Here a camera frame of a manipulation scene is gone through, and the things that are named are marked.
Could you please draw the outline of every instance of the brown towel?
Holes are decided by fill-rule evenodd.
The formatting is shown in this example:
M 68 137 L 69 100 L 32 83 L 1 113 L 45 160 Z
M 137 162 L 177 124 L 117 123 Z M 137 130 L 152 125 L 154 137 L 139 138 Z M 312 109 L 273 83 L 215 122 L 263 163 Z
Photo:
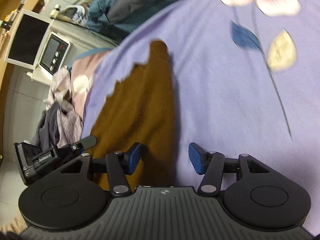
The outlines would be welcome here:
M 173 91 L 170 58 L 162 41 L 150 45 L 146 65 L 135 65 L 131 75 L 117 83 L 91 134 L 98 144 L 89 153 L 102 158 L 106 153 L 127 151 L 139 142 L 146 147 L 135 173 L 127 176 L 132 189 L 138 185 L 170 186 L 174 179 L 172 143 L 174 134 Z M 107 176 L 96 182 L 108 189 Z
M 15 218 L 13 218 L 8 225 L 6 225 L 5 227 L 1 227 L 0 231 L 4 234 L 11 231 L 19 235 L 26 228 L 27 228 L 27 224 L 25 223 L 22 215 L 19 212 L 18 215 Z

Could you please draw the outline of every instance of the beige fabric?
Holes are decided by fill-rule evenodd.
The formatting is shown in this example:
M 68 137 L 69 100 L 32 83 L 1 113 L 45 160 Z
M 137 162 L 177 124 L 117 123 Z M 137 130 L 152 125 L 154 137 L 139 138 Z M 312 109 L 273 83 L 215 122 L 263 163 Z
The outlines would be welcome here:
M 11 231 L 16 233 L 17 235 L 21 234 L 27 228 L 27 224 L 25 223 L 22 215 L 19 213 L 12 221 L 6 225 L 5 227 L 1 227 L 0 231 L 4 234 Z
M 58 102 L 63 108 L 66 108 L 70 105 L 70 82 L 71 79 L 68 69 L 63 66 L 60 67 L 52 77 L 48 98 L 44 100 L 47 110 L 53 105 L 54 102 Z

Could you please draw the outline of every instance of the pile of clothes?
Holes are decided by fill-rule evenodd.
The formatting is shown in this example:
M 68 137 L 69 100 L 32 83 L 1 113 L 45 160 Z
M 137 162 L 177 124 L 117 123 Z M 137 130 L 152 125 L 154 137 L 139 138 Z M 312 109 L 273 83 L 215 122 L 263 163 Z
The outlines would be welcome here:
M 107 49 L 80 55 L 70 66 L 62 66 L 52 77 L 46 103 L 31 144 L 47 150 L 81 139 L 84 104 L 90 92 L 93 73 Z

